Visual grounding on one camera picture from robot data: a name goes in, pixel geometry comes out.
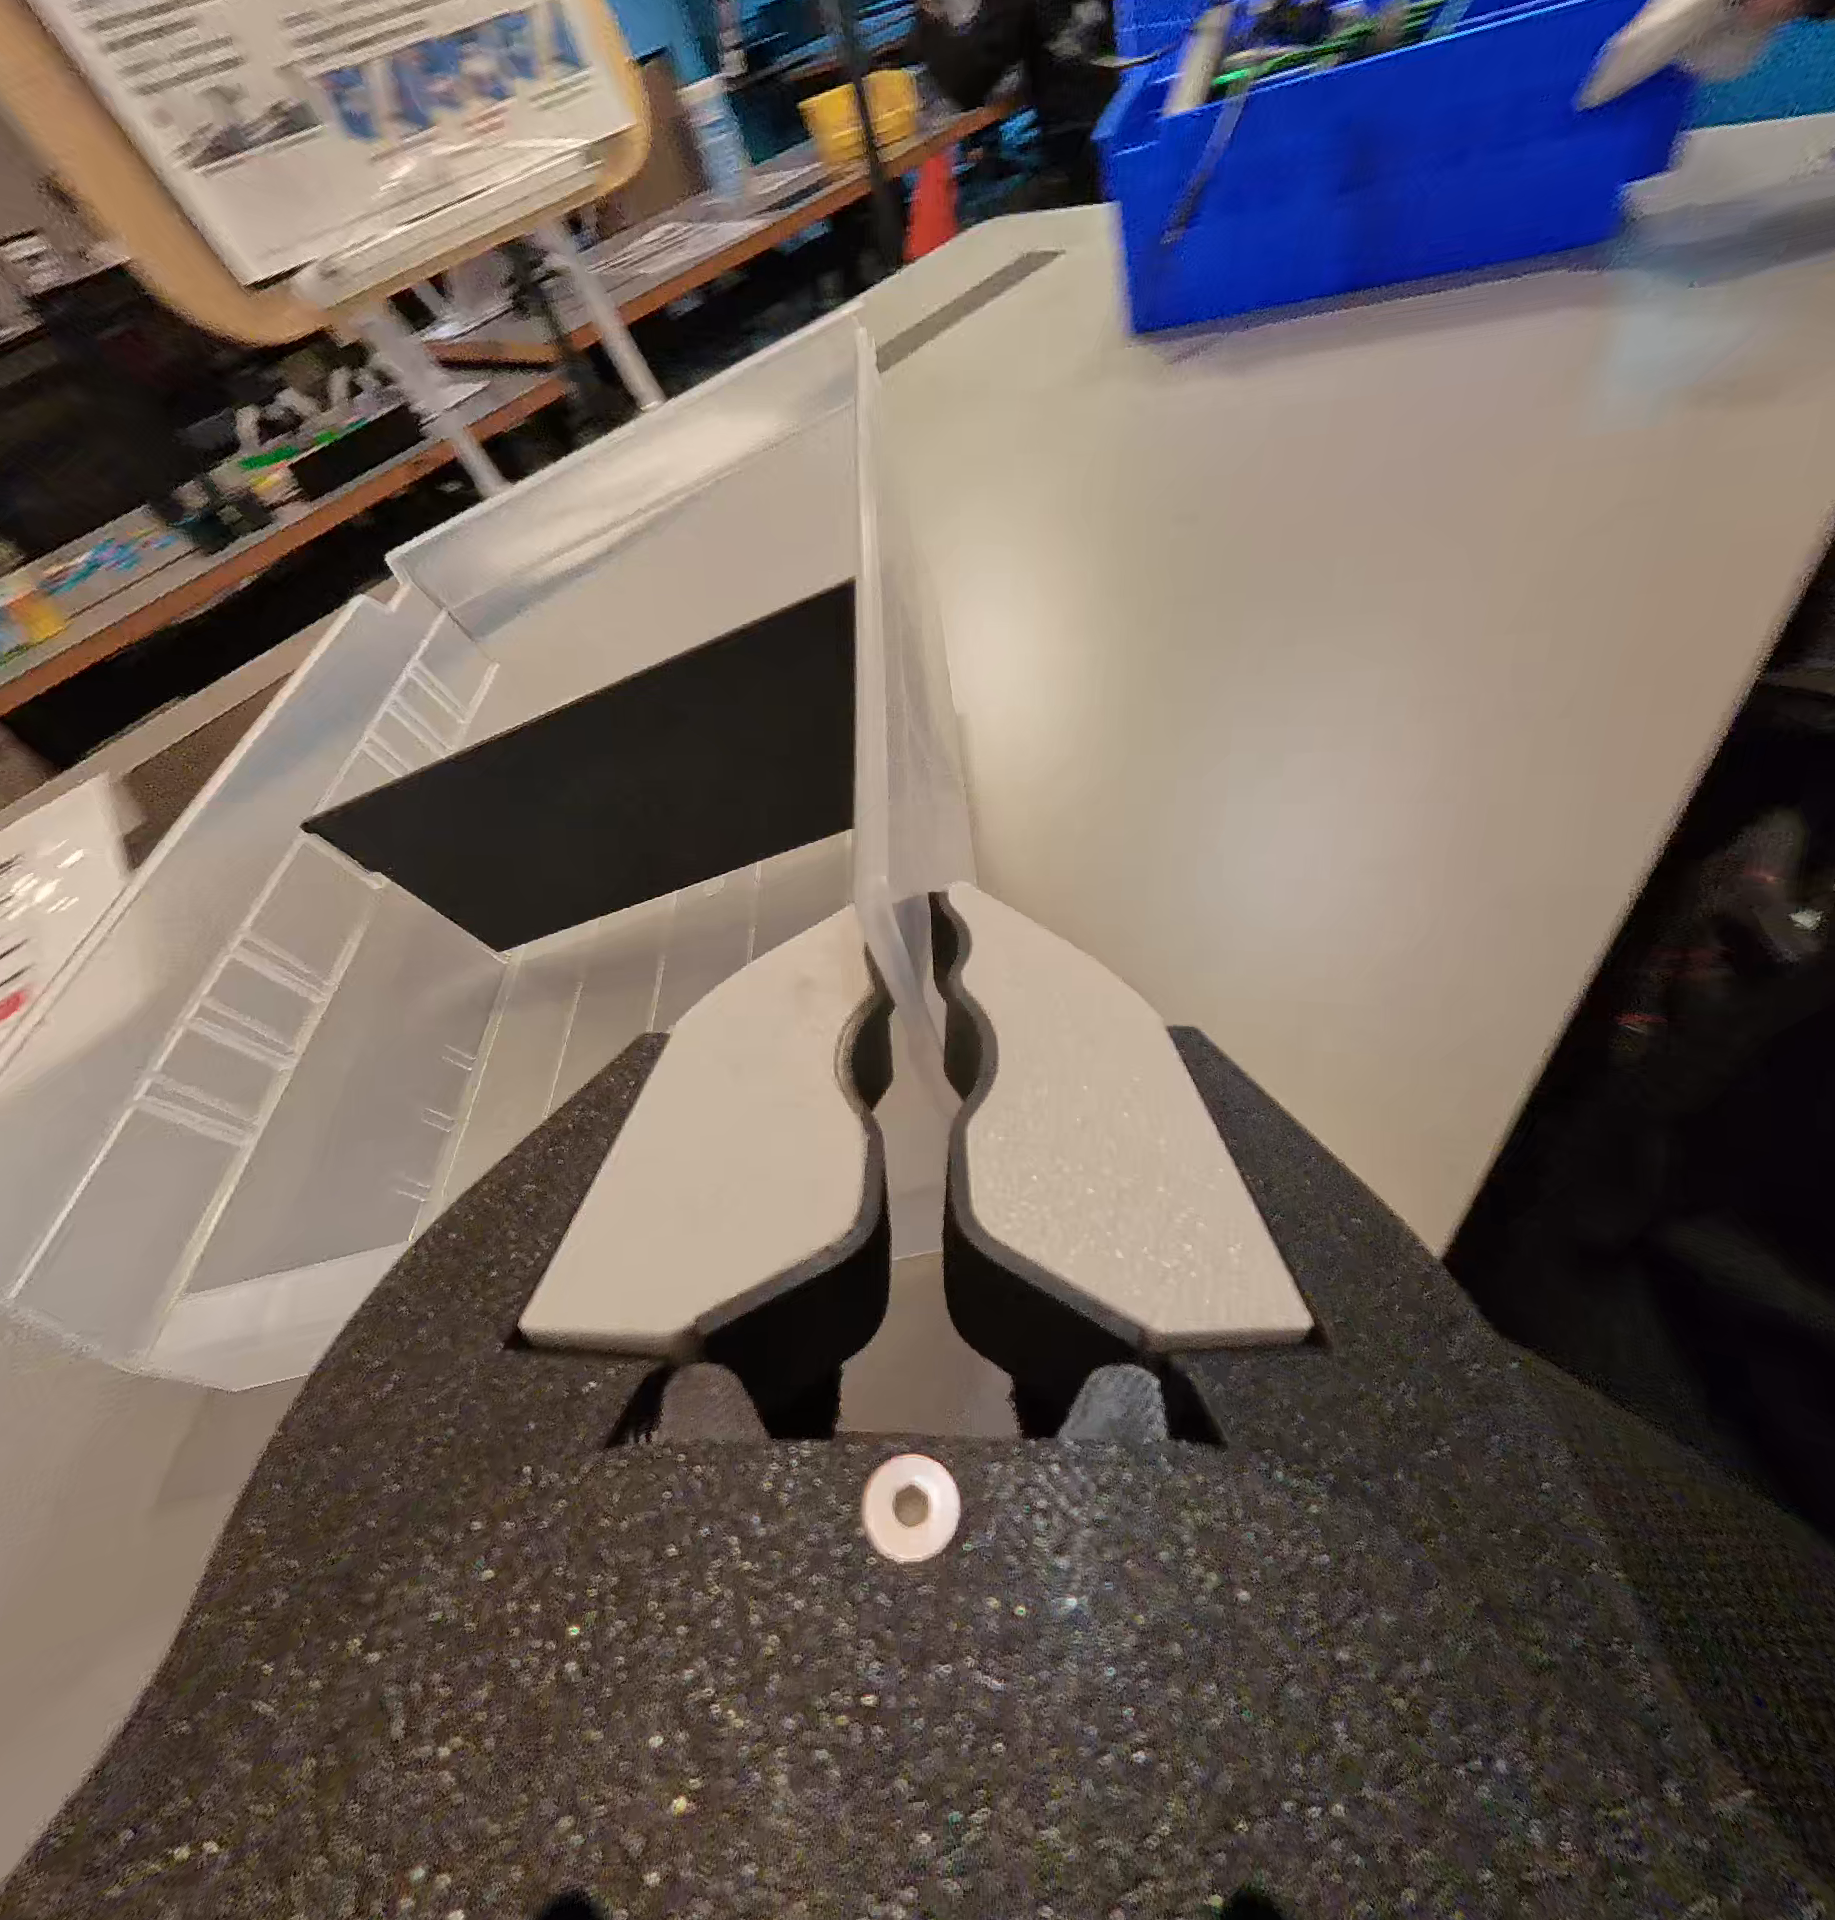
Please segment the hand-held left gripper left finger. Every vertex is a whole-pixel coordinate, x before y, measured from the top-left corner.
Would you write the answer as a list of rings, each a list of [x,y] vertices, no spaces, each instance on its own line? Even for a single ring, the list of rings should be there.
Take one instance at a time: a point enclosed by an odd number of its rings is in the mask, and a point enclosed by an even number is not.
[[[890,1305],[891,1066],[851,905],[743,964],[667,1033],[518,1339],[716,1364],[759,1417],[833,1417]]]

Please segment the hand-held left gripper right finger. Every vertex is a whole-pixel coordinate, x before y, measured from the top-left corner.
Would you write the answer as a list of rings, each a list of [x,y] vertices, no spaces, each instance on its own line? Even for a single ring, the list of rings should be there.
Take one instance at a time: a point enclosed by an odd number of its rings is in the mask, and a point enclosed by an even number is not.
[[[1295,1350],[1320,1317],[1177,1037],[1099,959],[976,882],[929,896],[943,1066],[943,1295],[1017,1409],[1094,1372]]]

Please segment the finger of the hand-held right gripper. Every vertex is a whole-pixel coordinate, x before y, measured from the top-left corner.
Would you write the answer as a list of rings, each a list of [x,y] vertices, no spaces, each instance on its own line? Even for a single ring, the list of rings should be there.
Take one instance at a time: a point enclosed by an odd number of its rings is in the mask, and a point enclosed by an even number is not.
[[[1756,3],[1643,3],[1603,39],[1580,83],[1580,109],[1595,109],[1637,86],[1678,70],[1696,79],[1737,78],[1764,49]]]
[[[1825,258],[1835,253],[1835,143],[1815,152],[1685,143],[1624,212],[1620,270],[1717,284]]]

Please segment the blue bin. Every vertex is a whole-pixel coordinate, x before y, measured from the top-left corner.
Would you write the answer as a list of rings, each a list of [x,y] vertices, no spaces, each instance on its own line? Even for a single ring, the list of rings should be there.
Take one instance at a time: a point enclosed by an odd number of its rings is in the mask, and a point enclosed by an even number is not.
[[[1595,109],[1580,83],[1638,3],[1473,3],[1397,50],[1240,59],[1169,113],[1183,50],[1129,73],[1095,120],[1131,329],[1470,278],[1577,253],[1670,169],[1698,79],[1669,70]]]

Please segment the clear plastic bin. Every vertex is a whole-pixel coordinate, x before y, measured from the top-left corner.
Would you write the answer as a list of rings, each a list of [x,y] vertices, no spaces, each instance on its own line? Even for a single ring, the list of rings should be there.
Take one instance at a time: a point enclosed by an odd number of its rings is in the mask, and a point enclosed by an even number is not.
[[[0,1317],[307,1372],[640,1033],[976,878],[876,340],[816,321],[393,557],[0,1056]]]

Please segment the person's torso black jacket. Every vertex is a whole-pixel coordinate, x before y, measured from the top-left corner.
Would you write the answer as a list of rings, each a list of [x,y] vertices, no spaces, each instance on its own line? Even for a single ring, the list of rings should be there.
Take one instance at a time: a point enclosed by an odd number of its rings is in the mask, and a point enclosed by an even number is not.
[[[1835,532],[1447,1249],[1835,1895]]]

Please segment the paper sheet red label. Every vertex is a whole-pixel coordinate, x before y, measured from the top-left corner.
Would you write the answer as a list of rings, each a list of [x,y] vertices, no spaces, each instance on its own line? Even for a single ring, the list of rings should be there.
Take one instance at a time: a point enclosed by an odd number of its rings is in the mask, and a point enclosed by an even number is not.
[[[125,890],[125,825],[102,774],[0,825],[0,1056]]]

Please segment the yellow bin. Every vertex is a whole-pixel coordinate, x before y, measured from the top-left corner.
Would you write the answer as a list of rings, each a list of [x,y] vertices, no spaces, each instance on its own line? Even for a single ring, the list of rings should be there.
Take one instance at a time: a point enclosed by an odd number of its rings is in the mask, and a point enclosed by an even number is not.
[[[876,151],[891,152],[908,144],[921,126],[923,94],[913,66],[880,66],[863,78],[863,104],[868,108]],[[802,128],[818,164],[831,171],[864,167],[859,108],[853,83],[833,83],[797,102]]]

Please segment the black tray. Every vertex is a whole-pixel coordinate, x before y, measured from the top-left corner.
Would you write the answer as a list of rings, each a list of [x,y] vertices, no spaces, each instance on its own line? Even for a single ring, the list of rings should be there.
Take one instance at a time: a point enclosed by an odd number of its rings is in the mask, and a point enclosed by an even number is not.
[[[296,496],[317,501],[421,446],[420,412],[398,402],[301,442],[285,473]]]

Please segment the wooden table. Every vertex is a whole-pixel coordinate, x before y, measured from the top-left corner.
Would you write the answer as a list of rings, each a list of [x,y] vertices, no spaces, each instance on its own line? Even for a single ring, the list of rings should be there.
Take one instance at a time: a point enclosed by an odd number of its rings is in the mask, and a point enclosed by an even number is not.
[[[98,574],[89,587],[64,594],[62,630],[0,662],[0,719],[164,629],[207,611],[347,521],[417,489],[429,474],[460,467],[453,442],[421,438],[319,498],[281,504],[269,527],[213,555],[186,539],[168,547],[154,544],[135,569]]]
[[[578,249],[578,259],[594,270],[617,320],[640,325],[868,200],[871,179],[863,167],[836,171],[802,143],[751,171],[749,200],[690,195],[597,246]],[[420,344],[437,365],[460,369],[547,368],[553,353],[544,325],[510,305],[453,332],[429,326]]]

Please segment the clear acrylic clip bar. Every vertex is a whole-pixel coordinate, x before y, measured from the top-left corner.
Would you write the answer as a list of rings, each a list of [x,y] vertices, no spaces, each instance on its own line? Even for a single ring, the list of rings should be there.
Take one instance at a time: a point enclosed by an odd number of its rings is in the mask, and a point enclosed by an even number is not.
[[[429,277],[453,253],[483,253],[597,177],[600,143],[587,137],[421,144],[383,167],[355,212],[313,242],[287,288],[319,309],[390,293]]]

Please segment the instruction sheet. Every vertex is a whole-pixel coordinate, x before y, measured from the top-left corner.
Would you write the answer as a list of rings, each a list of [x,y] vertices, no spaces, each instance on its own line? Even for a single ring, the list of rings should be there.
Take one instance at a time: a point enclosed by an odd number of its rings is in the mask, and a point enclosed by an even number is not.
[[[590,3],[33,3],[234,278],[643,128]]]

